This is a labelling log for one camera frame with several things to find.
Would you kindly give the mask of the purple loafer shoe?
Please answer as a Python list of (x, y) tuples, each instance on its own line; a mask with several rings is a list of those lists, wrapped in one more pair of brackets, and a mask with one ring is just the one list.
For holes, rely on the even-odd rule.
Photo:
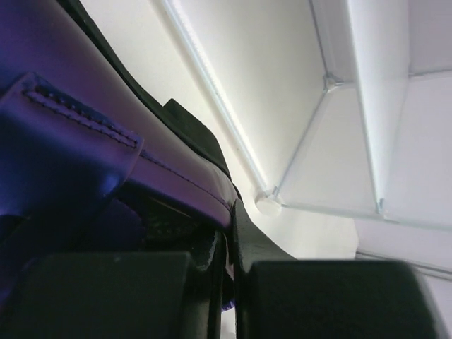
[(214, 135), (161, 105), (78, 1), (1, 2), (1, 298), (32, 260), (230, 236)]

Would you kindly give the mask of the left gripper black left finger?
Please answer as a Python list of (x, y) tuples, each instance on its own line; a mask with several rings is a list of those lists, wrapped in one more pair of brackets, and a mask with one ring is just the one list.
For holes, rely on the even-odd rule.
[(218, 338), (222, 237), (182, 251), (59, 254), (34, 262), (2, 338)]

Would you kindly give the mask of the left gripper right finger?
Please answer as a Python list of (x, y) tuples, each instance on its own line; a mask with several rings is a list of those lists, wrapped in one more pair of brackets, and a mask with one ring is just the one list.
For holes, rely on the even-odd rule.
[(421, 279), (402, 261), (301, 260), (232, 212), (238, 338), (447, 338)]

